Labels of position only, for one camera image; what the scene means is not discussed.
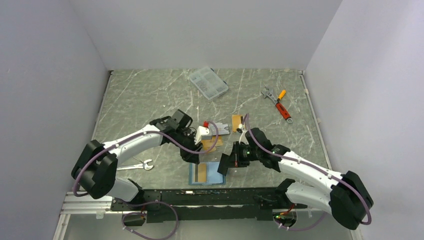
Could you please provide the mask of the silver credit card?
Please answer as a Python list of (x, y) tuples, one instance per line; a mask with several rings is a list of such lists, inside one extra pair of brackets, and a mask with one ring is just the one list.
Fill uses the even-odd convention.
[(230, 134), (230, 128), (229, 128), (228, 124), (223, 124), (223, 123), (217, 122), (217, 123), (215, 123), (215, 125), (210, 124), (208, 126), (208, 128), (210, 129), (210, 132), (213, 136), (216, 136), (217, 132), (218, 132), (219, 136)]

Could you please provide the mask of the orange credit card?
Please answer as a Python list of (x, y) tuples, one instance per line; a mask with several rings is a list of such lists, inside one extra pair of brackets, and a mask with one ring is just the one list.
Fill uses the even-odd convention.
[(233, 114), (231, 116), (231, 120), (232, 120), (232, 131), (233, 132), (237, 132), (237, 128), (239, 126), (239, 124), (243, 124), (244, 123), (244, 119), (245, 117), (243, 115), (239, 115), (239, 114)]

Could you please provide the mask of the blue card holder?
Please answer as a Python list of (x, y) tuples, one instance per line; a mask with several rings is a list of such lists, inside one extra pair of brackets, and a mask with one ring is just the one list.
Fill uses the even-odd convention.
[(207, 164), (207, 182), (206, 183), (194, 183), (193, 182), (193, 176), (194, 176), (194, 163), (189, 164), (188, 168), (188, 184), (190, 186), (214, 186), (214, 185), (225, 185), (226, 179), (225, 176), (218, 173), (218, 166), (219, 162), (201, 162)]

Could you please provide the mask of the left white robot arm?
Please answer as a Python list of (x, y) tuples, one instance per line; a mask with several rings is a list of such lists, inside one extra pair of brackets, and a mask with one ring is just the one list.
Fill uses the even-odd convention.
[(131, 210), (139, 209), (145, 201), (144, 190), (131, 179), (117, 177), (119, 163), (151, 148), (173, 143), (179, 147), (185, 162), (199, 164), (201, 141), (210, 137), (211, 131), (203, 126), (194, 129), (192, 122), (189, 115), (178, 109), (172, 116), (154, 119), (122, 138), (104, 143), (91, 140), (71, 171), (74, 194), (80, 196), (81, 186), (93, 199), (110, 196), (123, 200)]

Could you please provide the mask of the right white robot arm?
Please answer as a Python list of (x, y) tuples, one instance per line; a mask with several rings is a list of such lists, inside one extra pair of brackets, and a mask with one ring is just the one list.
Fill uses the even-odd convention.
[(233, 143), (231, 153), (222, 154), (217, 171), (226, 176), (230, 168), (245, 168), (253, 161), (299, 179), (286, 178), (275, 189), (275, 201), (280, 207), (310, 206), (332, 215), (349, 230), (371, 224), (374, 201), (355, 172), (340, 173), (321, 167), (288, 147), (272, 144), (257, 127), (244, 130)]

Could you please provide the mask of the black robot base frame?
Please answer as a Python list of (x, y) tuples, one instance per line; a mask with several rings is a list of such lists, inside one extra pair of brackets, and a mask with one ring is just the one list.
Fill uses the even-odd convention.
[(305, 209), (291, 203), (273, 187), (146, 189), (140, 201), (130, 204), (112, 199), (113, 213), (143, 211), (147, 223), (255, 219), (271, 221), (276, 214)]

